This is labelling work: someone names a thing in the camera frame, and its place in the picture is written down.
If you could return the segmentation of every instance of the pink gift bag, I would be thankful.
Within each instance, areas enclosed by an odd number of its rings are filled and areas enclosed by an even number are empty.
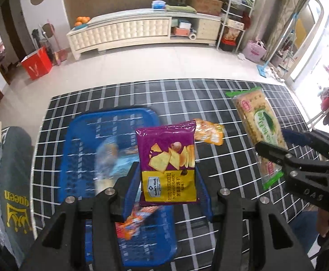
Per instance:
[[[246,59],[260,63],[261,58],[266,54],[265,45],[261,41],[249,41],[242,53]]]

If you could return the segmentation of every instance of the green folded cloth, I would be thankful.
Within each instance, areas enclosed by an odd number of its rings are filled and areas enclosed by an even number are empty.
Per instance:
[[[191,6],[170,6],[170,5],[166,5],[166,11],[181,11],[181,12],[197,13],[196,9],[191,7]]]

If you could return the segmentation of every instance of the black and white checkered tablecloth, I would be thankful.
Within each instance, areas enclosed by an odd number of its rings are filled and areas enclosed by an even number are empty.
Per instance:
[[[267,196],[288,222],[304,208],[301,199],[284,191],[284,180],[270,190],[262,188],[255,152],[240,117],[225,95],[227,91],[261,86],[274,108],[281,127],[307,130],[305,120],[288,89],[284,86],[223,79],[154,80],[101,86],[53,97],[37,143],[31,178],[31,215],[34,235],[43,229],[54,214],[57,202],[57,179],[66,129],[76,115],[85,111],[143,105],[154,110],[162,124],[175,124],[202,118],[225,126],[222,146],[196,142],[199,168],[216,178],[222,187],[242,197]],[[297,157],[315,159],[309,147],[288,147]],[[207,222],[196,204],[175,207],[178,253],[163,269],[192,271],[206,269],[212,263],[218,225]],[[243,221],[243,253],[249,250],[248,222]]]

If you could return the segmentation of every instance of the paper roll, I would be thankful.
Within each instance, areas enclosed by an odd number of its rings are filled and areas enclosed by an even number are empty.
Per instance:
[[[189,35],[188,35],[189,39],[194,41],[195,39],[197,39],[197,36],[195,33],[191,32]]]

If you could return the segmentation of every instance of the tufted drawer front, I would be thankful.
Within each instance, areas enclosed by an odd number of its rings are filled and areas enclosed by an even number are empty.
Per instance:
[[[70,36],[75,50],[137,37],[167,36],[168,19],[127,21],[99,26]]]
[[[206,40],[216,40],[221,22],[209,19],[198,21],[197,38]]]

